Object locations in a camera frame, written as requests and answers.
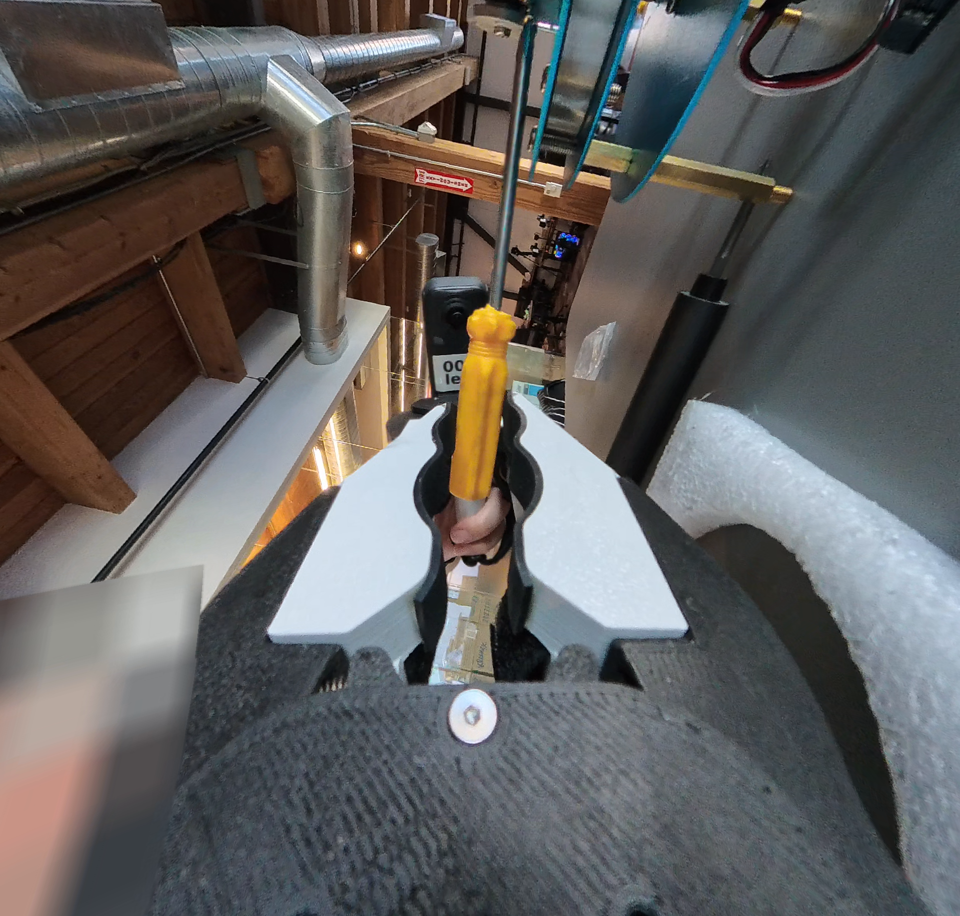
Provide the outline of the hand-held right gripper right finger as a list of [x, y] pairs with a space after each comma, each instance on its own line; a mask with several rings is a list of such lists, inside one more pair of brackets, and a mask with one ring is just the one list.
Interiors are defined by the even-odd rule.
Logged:
[[600, 663], [615, 641], [681, 639], [688, 622], [615, 474], [521, 397], [503, 408], [514, 524], [501, 675], [536, 677], [566, 646]]

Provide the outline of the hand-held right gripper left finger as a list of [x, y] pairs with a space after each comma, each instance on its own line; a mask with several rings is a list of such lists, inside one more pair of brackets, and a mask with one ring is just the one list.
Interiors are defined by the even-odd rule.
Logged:
[[268, 627], [274, 643], [380, 647], [427, 680], [448, 605], [434, 517], [450, 500], [456, 406], [426, 406], [339, 487]]

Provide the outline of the yellow handled screwdriver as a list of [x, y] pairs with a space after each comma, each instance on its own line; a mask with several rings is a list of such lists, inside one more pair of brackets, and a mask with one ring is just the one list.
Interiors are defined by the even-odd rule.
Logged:
[[498, 451], [507, 381], [507, 349], [516, 328], [500, 310], [509, 257], [522, 154], [525, 107], [529, 94], [537, 23], [528, 16], [522, 26], [513, 77], [508, 147], [502, 173], [498, 231], [489, 283], [489, 304], [469, 317], [470, 335], [463, 364], [455, 448], [449, 490], [458, 518], [480, 511], [490, 494]]

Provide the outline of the white foam block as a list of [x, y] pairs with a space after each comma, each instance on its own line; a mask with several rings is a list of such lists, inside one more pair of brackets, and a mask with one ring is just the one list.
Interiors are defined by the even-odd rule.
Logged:
[[648, 493], [693, 537], [749, 525], [797, 558], [865, 680], [907, 875], [958, 914], [958, 563], [726, 406], [686, 405]]

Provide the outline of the blue robot arm base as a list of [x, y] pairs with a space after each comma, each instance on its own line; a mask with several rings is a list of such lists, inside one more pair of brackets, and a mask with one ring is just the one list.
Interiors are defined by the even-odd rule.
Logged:
[[[752, 59], [758, 44], [793, 3], [762, 0], [738, 54], [738, 70], [758, 94], [810, 93], [856, 71], [880, 47], [912, 53], [957, 0], [884, 0], [876, 22], [839, 59], [817, 68], [770, 73]], [[714, 71], [747, 18], [751, 0], [477, 0], [473, 18], [488, 31], [511, 33], [527, 17], [555, 35], [541, 116], [530, 143], [537, 161], [562, 162], [564, 189], [584, 164], [599, 166], [599, 126], [620, 70], [629, 72], [615, 112], [611, 144], [620, 163], [611, 173], [617, 202], [634, 196], [666, 160]]]

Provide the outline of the person's left hand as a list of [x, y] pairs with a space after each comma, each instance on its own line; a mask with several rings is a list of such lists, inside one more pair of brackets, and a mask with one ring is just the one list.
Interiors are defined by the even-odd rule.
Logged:
[[462, 519], [457, 518], [455, 502], [456, 498], [451, 499], [435, 518], [443, 560], [486, 555], [495, 551], [505, 531], [509, 510], [509, 503], [500, 491], [493, 488], [483, 507]]

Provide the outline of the black screwdriver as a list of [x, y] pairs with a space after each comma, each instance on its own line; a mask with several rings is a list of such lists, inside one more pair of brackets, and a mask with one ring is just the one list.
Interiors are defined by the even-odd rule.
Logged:
[[606, 457], [621, 477], [642, 483], [724, 321], [726, 267], [753, 208], [741, 203], [709, 271], [680, 292], [669, 311]]

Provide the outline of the silver ventilation duct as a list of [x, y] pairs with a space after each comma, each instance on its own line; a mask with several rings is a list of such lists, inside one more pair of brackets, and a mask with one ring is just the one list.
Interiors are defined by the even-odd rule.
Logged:
[[1, 0], [2, 187], [258, 116], [294, 162], [305, 357], [337, 360], [354, 156], [350, 111], [323, 84], [458, 49], [462, 30], [308, 38], [281, 26], [169, 28], [150, 0]]

